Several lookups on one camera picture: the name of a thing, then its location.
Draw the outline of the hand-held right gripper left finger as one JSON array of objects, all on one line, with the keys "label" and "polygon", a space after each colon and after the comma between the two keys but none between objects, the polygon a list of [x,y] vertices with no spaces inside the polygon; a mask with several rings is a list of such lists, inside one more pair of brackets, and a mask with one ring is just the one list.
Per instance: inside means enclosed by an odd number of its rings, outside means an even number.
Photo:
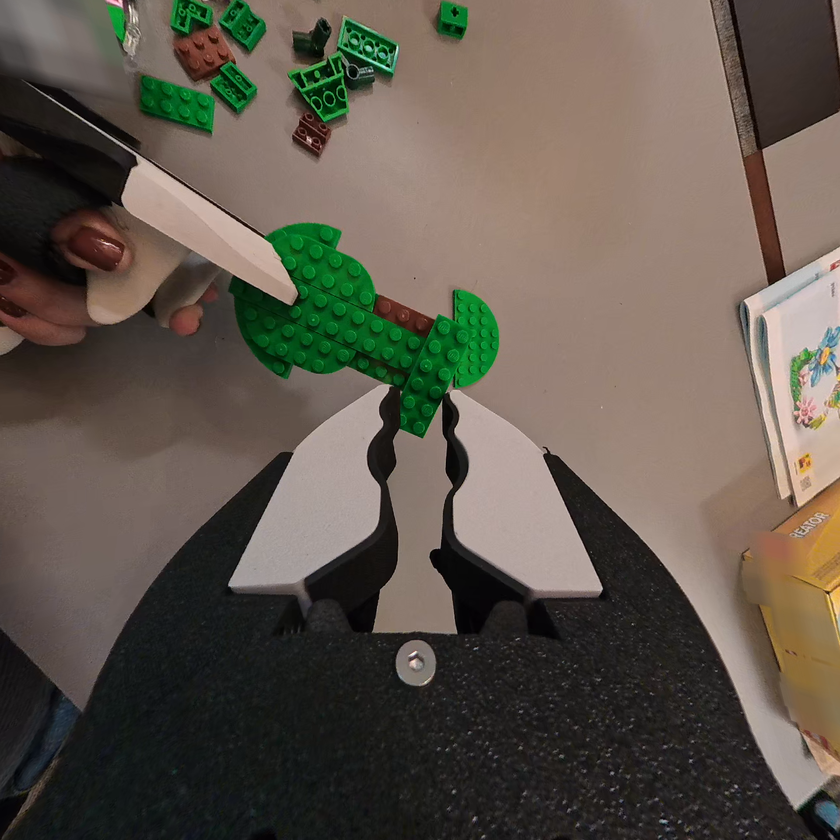
[{"label": "hand-held right gripper left finger", "polygon": [[401,394],[379,385],[296,447],[228,582],[236,593],[292,595],[303,615],[331,599],[375,616],[397,562],[387,480]]}]

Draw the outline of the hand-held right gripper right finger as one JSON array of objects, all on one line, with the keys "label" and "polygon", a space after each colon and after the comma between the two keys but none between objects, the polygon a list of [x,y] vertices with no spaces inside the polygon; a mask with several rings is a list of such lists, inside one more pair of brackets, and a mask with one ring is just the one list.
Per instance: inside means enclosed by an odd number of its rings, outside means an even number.
[{"label": "hand-held right gripper right finger", "polygon": [[451,489],[433,564],[454,602],[599,597],[602,582],[541,447],[462,391],[444,398],[443,420]]}]

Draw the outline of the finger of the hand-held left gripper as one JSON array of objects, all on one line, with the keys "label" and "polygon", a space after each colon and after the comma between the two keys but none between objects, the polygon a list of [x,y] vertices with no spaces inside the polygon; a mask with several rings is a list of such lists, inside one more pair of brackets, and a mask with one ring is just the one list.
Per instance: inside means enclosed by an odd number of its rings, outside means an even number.
[{"label": "finger of the hand-held left gripper", "polygon": [[270,297],[288,305],[298,299],[296,284],[264,236],[156,164],[137,161],[121,202],[131,216]]}]

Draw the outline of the narrow green lego plate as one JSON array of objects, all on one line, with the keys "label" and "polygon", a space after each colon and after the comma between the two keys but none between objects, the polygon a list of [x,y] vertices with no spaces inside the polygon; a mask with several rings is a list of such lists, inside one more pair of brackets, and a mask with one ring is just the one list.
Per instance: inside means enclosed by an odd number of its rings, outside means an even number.
[{"label": "narrow green lego plate", "polygon": [[468,348],[468,330],[438,315],[402,388],[403,431],[425,436]]}]

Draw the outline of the green lego plate assembly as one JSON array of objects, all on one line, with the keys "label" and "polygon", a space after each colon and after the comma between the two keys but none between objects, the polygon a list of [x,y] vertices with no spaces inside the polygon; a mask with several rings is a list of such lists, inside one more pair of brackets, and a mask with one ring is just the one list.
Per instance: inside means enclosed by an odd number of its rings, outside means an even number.
[{"label": "green lego plate assembly", "polygon": [[231,279],[239,331],[257,360],[284,379],[294,367],[327,375],[349,366],[403,385],[434,319],[378,295],[367,269],[338,251],[340,237],[315,223],[268,234],[297,298],[286,304]]}]

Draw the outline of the pile of loose lego pieces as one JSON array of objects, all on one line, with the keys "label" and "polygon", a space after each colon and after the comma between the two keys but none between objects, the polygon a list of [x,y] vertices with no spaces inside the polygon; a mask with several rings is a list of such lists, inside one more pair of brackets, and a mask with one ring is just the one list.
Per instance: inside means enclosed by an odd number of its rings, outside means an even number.
[{"label": "pile of loose lego pieces", "polygon": [[[249,2],[228,2],[216,16],[207,2],[176,1],[171,7],[170,27],[177,62],[191,81],[208,82],[210,91],[140,75],[140,110],[150,117],[212,133],[216,100],[239,115],[258,92],[257,85],[238,67],[226,36],[243,51],[252,52],[266,34],[266,21]],[[294,53],[316,60],[288,73],[308,108],[291,138],[317,157],[331,136],[331,121],[349,112],[349,92],[368,88],[377,74],[393,77],[400,54],[397,42],[350,17],[343,17],[337,49],[329,55],[331,36],[332,27],[323,17],[309,30],[291,33]]]}]

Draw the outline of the green half-round lego plate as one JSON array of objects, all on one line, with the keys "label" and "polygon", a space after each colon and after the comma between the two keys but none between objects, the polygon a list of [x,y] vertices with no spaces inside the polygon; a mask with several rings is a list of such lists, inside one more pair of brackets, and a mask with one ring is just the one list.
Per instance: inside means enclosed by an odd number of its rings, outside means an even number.
[{"label": "green half-round lego plate", "polygon": [[494,364],[499,350],[499,328],[490,307],[468,290],[454,290],[453,313],[453,320],[469,333],[454,378],[454,388],[462,390],[482,379]]}]

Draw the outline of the yellow lego box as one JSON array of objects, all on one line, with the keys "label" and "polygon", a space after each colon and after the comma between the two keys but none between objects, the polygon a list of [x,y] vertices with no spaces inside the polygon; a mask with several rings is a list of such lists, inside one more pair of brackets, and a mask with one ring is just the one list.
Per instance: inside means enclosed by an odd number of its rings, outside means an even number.
[{"label": "yellow lego box", "polygon": [[793,723],[817,754],[839,758],[839,491],[814,497],[742,555]]}]

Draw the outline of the person's left hand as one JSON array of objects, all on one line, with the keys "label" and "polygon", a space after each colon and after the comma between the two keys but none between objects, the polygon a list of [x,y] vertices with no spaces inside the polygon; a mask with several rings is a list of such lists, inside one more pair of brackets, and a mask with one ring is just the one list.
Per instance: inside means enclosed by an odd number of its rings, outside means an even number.
[{"label": "person's left hand", "polygon": [[[98,211],[71,213],[50,237],[73,266],[120,273],[132,264],[124,237]],[[39,274],[6,254],[1,254],[1,320],[24,340],[54,347],[79,343],[97,325],[89,317],[84,289]]]}]

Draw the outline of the instruction booklet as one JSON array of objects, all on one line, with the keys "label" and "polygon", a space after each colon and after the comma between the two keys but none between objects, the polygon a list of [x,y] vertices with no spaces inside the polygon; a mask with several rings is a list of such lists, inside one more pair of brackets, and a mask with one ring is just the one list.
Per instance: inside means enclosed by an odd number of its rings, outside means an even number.
[{"label": "instruction booklet", "polygon": [[838,251],[762,315],[783,476],[800,508],[839,474]]},{"label": "instruction booklet", "polygon": [[791,496],[791,481],[784,461],[781,433],[774,408],[766,353],[762,350],[760,325],[763,314],[785,299],[799,281],[789,275],[744,299],[739,307],[745,350],[752,373],[753,390],[763,422],[765,443],[770,457],[773,478],[781,499]]}]

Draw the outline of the person's own torso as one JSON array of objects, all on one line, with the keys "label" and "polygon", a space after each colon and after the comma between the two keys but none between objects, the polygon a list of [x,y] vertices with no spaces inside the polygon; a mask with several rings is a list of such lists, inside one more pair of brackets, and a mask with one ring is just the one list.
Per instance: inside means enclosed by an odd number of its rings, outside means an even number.
[{"label": "person's own torso", "polygon": [[1,802],[37,785],[69,738],[80,709],[1,633]]}]

